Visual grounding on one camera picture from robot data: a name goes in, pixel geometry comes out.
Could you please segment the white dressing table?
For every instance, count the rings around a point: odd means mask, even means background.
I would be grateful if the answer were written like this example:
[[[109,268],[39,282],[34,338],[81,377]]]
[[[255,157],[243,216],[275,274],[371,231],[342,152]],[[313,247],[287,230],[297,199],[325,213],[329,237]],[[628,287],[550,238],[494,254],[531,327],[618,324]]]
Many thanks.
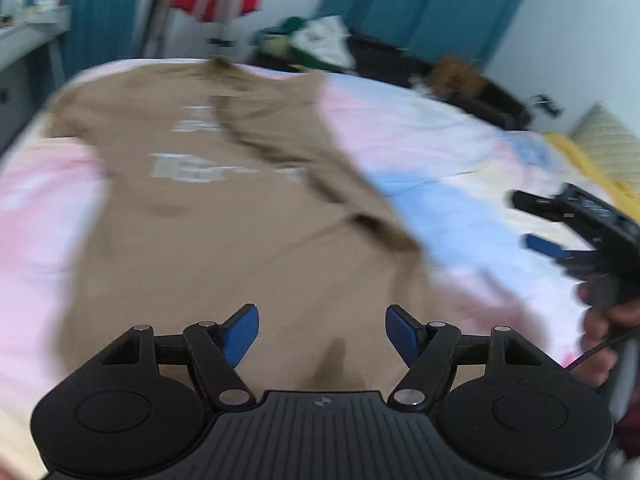
[[[1,73],[32,52],[46,48],[54,88],[66,83],[60,38],[70,30],[70,6],[38,11],[26,20],[1,29]]]

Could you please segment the black clothes pile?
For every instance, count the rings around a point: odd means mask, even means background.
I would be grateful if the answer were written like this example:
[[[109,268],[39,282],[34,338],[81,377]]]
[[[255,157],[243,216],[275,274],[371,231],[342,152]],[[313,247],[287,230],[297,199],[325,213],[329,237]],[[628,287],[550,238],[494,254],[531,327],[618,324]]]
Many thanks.
[[[355,73],[401,88],[411,88],[414,80],[424,80],[434,65],[398,49],[363,36],[350,36],[347,45],[356,62]]]

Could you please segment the white garment on pile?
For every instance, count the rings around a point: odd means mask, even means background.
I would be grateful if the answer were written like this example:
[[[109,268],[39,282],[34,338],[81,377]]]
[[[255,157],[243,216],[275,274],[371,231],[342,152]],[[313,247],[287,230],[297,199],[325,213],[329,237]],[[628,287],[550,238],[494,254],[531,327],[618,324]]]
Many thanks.
[[[354,70],[357,66],[347,41],[348,28],[338,15],[322,16],[294,32],[291,47],[328,70]]]

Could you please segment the tan printed t-shirt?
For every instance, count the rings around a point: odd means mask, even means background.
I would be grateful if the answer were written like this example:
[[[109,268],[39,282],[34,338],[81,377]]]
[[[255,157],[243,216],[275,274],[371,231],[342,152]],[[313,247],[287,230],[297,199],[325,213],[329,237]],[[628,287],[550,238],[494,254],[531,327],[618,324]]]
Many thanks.
[[[49,136],[96,150],[108,194],[76,266],[55,351],[73,372],[129,327],[178,334],[254,304],[240,372],[266,389],[388,391],[402,365],[384,313],[535,344],[522,308],[469,321],[416,240],[334,144],[320,74],[273,79],[221,60],[151,64],[76,82]]]

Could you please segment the right blue curtain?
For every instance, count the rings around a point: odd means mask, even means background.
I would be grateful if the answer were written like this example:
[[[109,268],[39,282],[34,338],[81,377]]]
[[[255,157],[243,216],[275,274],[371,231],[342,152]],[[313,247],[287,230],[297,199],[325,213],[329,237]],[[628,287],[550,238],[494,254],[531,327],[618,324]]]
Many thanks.
[[[322,0],[360,35],[435,63],[453,55],[483,67],[495,54],[523,0]]]

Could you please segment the white tissue box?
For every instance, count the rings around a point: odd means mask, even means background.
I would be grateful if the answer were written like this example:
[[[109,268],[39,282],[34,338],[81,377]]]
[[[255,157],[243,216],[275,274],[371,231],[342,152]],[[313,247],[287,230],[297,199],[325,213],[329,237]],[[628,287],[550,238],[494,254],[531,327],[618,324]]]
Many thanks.
[[[39,12],[55,10],[60,5],[60,0],[32,0],[32,2]]]

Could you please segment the black sofa chair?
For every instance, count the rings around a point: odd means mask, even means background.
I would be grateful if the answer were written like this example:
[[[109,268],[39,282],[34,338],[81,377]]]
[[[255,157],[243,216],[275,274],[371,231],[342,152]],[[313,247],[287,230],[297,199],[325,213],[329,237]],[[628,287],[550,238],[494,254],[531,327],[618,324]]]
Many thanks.
[[[502,130],[525,131],[533,121],[522,102],[492,82],[488,82],[477,96],[454,93],[447,103]]]

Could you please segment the green garment on pile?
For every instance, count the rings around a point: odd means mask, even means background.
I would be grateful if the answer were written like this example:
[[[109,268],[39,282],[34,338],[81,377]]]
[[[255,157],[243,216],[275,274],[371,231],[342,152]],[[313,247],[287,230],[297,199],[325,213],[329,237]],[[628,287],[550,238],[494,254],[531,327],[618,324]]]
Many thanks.
[[[350,33],[337,15],[306,20],[286,18],[277,26],[258,30],[254,45],[258,52],[306,70],[353,72],[357,62],[350,52]]]

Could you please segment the pastel tie-dye bed sheet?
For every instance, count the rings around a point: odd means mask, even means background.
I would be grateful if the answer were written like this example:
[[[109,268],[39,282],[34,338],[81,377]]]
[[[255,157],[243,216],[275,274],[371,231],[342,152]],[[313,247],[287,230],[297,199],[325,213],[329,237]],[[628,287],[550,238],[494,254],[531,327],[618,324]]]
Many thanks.
[[[337,147],[384,194],[419,241],[430,307],[474,334],[519,328],[561,364],[579,352],[582,307],[556,266],[521,248],[533,232],[575,248],[567,228],[506,206],[512,188],[582,186],[630,214],[638,197],[565,136],[501,132],[389,84],[331,75],[318,99]],[[1,173],[1,466],[37,479],[29,434],[37,401],[64,376],[58,335],[89,224],[102,204],[96,155],[49,136],[40,115]]]

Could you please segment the left blue curtain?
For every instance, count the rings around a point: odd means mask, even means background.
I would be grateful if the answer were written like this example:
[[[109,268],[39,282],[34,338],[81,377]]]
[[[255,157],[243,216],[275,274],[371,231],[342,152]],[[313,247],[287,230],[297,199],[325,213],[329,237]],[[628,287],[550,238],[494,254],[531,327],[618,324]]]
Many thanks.
[[[70,30],[60,40],[64,75],[134,53],[138,0],[61,0],[70,7]]]

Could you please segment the yellow pillow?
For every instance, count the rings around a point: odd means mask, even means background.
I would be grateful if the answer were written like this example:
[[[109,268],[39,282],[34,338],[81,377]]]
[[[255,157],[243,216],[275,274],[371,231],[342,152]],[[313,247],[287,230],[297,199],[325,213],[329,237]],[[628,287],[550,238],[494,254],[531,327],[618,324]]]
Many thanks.
[[[544,140],[639,221],[639,138],[608,107],[594,104],[570,136],[548,132]]]

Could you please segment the blue curtain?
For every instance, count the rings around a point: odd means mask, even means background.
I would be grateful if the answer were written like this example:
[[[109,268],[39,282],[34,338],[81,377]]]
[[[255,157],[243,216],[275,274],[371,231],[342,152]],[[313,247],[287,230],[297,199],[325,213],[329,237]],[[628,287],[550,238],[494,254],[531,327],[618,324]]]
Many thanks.
[[[60,40],[64,75],[134,53],[138,0],[61,0],[70,7],[70,30]]]
[[[453,55],[483,67],[495,54],[523,0],[322,0],[360,35],[435,63]]]

